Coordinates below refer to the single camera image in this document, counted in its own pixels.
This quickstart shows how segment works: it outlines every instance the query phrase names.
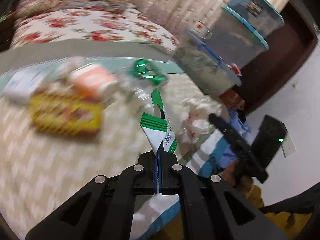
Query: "yellow snack box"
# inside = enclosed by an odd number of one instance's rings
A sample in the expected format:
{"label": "yellow snack box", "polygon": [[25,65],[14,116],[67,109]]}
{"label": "yellow snack box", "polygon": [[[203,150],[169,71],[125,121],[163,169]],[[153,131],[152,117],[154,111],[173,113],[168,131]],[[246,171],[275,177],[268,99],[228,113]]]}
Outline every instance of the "yellow snack box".
{"label": "yellow snack box", "polygon": [[81,95],[36,93],[30,100],[37,130],[64,135],[94,136],[101,128],[102,104]]}

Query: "metal screw head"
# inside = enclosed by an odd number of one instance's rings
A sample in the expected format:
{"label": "metal screw head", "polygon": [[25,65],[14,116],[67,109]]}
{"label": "metal screw head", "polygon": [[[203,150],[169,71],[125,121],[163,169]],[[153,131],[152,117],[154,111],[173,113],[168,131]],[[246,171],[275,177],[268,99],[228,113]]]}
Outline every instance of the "metal screw head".
{"label": "metal screw head", "polygon": [[213,181],[213,182],[219,182],[221,180],[220,176],[219,175],[212,175],[210,177],[210,179]]}
{"label": "metal screw head", "polygon": [[316,25],[315,23],[313,24],[313,28],[317,33],[320,32],[318,25]]}
{"label": "metal screw head", "polygon": [[96,183],[102,183],[102,182],[104,182],[105,180],[106,180],[105,177],[103,177],[103,176],[101,176],[101,175],[94,178],[94,181],[95,181]]}
{"label": "metal screw head", "polygon": [[135,166],[133,167],[133,169],[134,169],[135,171],[142,171],[142,170],[143,170],[143,165],[137,164],[137,165],[135,165]]}
{"label": "metal screw head", "polygon": [[172,168],[175,171],[181,171],[182,170],[182,166],[180,164],[174,164],[174,165],[172,165]]}

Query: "red item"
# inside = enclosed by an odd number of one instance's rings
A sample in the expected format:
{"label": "red item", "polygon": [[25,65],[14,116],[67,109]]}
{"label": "red item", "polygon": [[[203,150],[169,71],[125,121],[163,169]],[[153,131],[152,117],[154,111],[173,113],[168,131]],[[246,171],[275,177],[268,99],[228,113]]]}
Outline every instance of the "red item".
{"label": "red item", "polygon": [[232,89],[227,90],[220,96],[221,101],[227,108],[244,110],[243,99]]}
{"label": "red item", "polygon": [[241,71],[236,64],[232,63],[232,65],[228,65],[228,67],[231,68],[237,76],[242,77]]}

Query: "green and white wrapper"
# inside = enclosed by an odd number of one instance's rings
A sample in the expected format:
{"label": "green and white wrapper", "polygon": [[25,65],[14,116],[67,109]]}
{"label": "green and white wrapper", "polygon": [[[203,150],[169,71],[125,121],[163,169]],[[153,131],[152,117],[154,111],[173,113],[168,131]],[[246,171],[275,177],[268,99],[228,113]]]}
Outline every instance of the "green and white wrapper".
{"label": "green and white wrapper", "polygon": [[143,113],[140,126],[148,138],[153,153],[156,155],[167,133],[167,121],[151,114]]}
{"label": "green and white wrapper", "polygon": [[151,93],[151,98],[152,98],[152,103],[154,104],[154,112],[156,113],[155,106],[158,106],[158,108],[160,109],[160,112],[161,110],[164,112],[164,119],[167,121],[167,124],[168,124],[167,133],[163,139],[163,149],[166,152],[174,153],[178,143],[174,135],[172,126],[170,124],[170,120],[168,118],[167,112],[163,106],[161,95],[158,89],[153,90],[153,92]]}
{"label": "green and white wrapper", "polygon": [[[170,121],[166,115],[166,111],[164,109],[158,89],[153,90],[151,93],[151,98],[154,105],[155,116],[143,113],[140,126],[145,132],[155,155],[162,142],[165,151],[174,153],[178,143]],[[164,113],[164,119],[161,119],[162,111]]]}

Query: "floral bedspread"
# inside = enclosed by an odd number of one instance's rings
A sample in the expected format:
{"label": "floral bedspread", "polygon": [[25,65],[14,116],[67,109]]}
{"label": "floral bedspread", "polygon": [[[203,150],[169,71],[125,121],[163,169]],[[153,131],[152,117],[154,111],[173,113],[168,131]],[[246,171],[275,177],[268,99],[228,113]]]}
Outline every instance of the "floral bedspread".
{"label": "floral bedspread", "polygon": [[11,47],[68,39],[95,41],[150,41],[175,50],[177,39],[135,9],[123,14],[91,9],[64,9],[39,14],[16,26]]}

